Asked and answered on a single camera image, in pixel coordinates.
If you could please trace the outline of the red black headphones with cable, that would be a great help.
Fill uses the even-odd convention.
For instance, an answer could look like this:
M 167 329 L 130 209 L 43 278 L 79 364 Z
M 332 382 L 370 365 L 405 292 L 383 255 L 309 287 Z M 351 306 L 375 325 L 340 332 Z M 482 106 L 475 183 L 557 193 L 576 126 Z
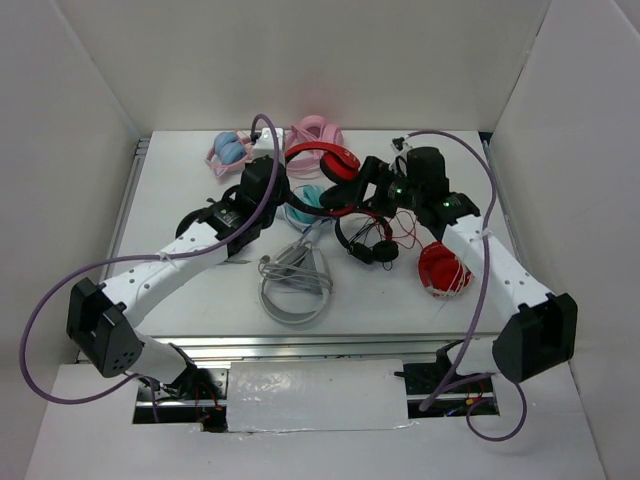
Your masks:
M 334 234 L 349 255 L 365 264 L 389 263 L 399 255 L 399 244 L 389 224 L 409 193 L 408 177 L 399 174 L 385 162 L 369 157 L 361 163 L 357 157 L 341 145 L 324 141 L 307 141 L 289 147 L 284 163 L 290 165 L 303 153 L 320 154 L 319 168 L 333 186 L 319 197 L 319 205 L 306 203 L 291 192 L 287 204 L 314 218 L 327 218 L 334 222 Z M 380 240 L 369 247 L 360 240 L 359 233 L 347 237 L 341 219 L 360 214 L 369 217 L 370 229 L 376 228 Z

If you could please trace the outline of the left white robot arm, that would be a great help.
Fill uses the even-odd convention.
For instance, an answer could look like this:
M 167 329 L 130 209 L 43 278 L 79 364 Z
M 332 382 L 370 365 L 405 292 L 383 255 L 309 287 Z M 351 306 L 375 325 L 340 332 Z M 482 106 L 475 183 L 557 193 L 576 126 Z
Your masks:
M 279 206 L 288 203 L 320 217 L 338 208 L 313 208 L 292 192 L 285 168 L 268 156 L 245 168 L 237 185 L 221 199 L 189 213 L 176 238 L 155 256 L 100 284 L 88 278 L 71 289 L 66 333 L 105 378 L 138 374 L 182 399 L 210 377 L 173 344 L 137 331 L 163 300 L 193 277 L 238 254 L 270 227 Z

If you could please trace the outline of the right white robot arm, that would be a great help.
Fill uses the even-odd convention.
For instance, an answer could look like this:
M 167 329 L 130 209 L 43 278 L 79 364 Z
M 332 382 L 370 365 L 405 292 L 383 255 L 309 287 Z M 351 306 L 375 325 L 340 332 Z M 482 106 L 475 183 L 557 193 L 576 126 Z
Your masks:
M 397 171 L 375 156 L 359 162 L 345 148 L 332 147 L 320 160 L 321 171 L 334 183 L 321 204 L 388 218 L 399 208 L 410 210 L 480 280 L 503 328 L 494 339 L 450 348 L 448 359 L 435 368 L 438 385 L 454 392 L 476 373 L 520 383 L 569 361 L 578 316 L 574 299 L 537 281 L 489 232 L 488 215 L 465 194 L 451 191 L 438 149 L 414 148 L 405 158 L 404 171 Z

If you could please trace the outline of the grey headphones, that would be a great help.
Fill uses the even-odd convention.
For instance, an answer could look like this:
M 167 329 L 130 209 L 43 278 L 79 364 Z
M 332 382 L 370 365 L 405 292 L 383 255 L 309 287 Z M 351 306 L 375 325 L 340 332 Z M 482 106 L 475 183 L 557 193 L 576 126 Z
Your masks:
M 308 240 L 298 240 L 275 256 L 264 255 L 258 263 L 261 277 L 259 300 L 263 310 L 277 323 L 297 326 L 314 321 L 326 308 L 333 293 L 333 278 L 323 252 Z M 318 298 L 308 311 L 295 312 L 269 297 L 273 287 Z

